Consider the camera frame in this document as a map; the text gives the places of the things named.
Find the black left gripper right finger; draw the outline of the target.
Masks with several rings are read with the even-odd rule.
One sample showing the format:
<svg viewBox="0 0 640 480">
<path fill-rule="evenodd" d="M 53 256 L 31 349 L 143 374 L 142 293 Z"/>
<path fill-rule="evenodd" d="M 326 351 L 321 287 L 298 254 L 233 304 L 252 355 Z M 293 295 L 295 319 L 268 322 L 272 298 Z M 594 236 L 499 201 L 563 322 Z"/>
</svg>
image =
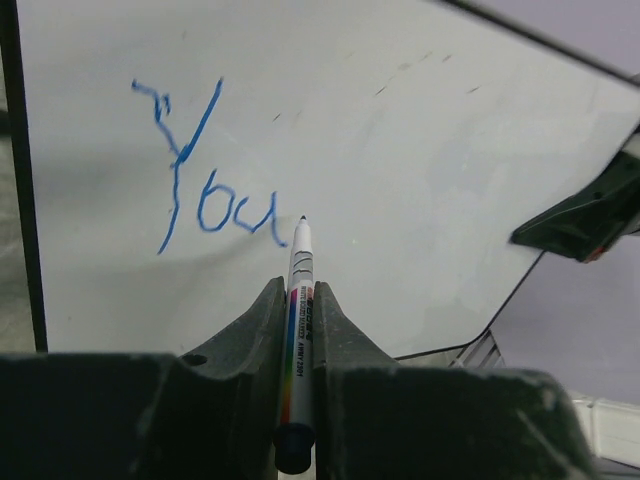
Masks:
<svg viewBox="0 0 640 480">
<path fill-rule="evenodd" d="M 314 299 L 316 475 L 320 479 L 591 479 L 572 402 L 550 375 L 406 366 Z"/>
</svg>

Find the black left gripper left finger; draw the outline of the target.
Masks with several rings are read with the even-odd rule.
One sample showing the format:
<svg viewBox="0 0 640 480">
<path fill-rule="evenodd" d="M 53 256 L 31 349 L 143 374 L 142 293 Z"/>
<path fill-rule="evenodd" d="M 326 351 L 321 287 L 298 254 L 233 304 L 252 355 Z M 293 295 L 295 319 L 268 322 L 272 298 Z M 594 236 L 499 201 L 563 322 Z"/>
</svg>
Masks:
<svg viewBox="0 0 640 480">
<path fill-rule="evenodd" d="M 5 479 L 273 479 L 282 278 L 182 355 L 1 358 Z"/>
</svg>

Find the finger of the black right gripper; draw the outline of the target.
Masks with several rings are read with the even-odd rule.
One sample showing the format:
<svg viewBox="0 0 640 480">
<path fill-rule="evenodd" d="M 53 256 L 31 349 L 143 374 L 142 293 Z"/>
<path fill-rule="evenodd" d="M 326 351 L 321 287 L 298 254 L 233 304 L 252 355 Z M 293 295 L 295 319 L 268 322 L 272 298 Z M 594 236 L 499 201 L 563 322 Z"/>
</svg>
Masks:
<svg viewBox="0 0 640 480">
<path fill-rule="evenodd" d="M 620 151 L 585 188 L 516 228 L 510 242 L 589 263 L 638 233 L 639 158 Z"/>
</svg>

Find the white whiteboard marker pen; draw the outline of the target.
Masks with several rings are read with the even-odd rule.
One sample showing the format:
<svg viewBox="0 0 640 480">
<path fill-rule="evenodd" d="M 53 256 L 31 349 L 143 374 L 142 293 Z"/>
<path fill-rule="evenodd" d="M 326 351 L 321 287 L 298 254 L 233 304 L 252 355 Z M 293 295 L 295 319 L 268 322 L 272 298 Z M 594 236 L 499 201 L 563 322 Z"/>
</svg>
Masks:
<svg viewBox="0 0 640 480">
<path fill-rule="evenodd" d="M 275 466 L 306 472 L 315 443 L 313 410 L 314 263 L 311 228 L 301 217 L 294 230 L 286 291 L 281 396 L 273 436 Z"/>
</svg>

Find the white whiteboard black frame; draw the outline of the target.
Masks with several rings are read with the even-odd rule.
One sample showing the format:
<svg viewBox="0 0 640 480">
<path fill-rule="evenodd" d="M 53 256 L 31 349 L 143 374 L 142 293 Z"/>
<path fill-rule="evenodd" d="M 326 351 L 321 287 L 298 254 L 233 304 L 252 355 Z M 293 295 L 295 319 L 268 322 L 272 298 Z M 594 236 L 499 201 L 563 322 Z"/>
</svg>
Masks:
<svg viewBox="0 0 640 480">
<path fill-rule="evenodd" d="M 394 356 L 493 320 L 637 88 L 434 1 L 19 1 L 47 345 L 191 349 L 315 275 Z"/>
</svg>

